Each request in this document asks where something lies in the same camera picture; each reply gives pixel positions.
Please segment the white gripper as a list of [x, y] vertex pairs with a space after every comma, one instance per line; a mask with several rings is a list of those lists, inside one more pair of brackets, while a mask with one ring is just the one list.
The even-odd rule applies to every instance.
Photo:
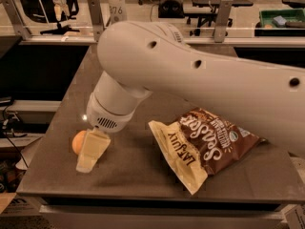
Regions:
[[135, 111], [135, 98], [123, 94], [92, 93], [87, 105], [87, 118], [96, 128], [88, 129], [78, 155], [76, 171], [89, 173], [111, 143], [106, 133], [125, 128]]

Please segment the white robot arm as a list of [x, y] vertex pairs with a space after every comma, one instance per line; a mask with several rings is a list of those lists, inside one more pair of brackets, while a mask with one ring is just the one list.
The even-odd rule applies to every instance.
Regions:
[[162, 22], [116, 22], [97, 44], [103, 72], [87, 118], [106, 133], [121, 131], [154, 92], [197, 107], [305, 156], [305, 70], [200, 52]]

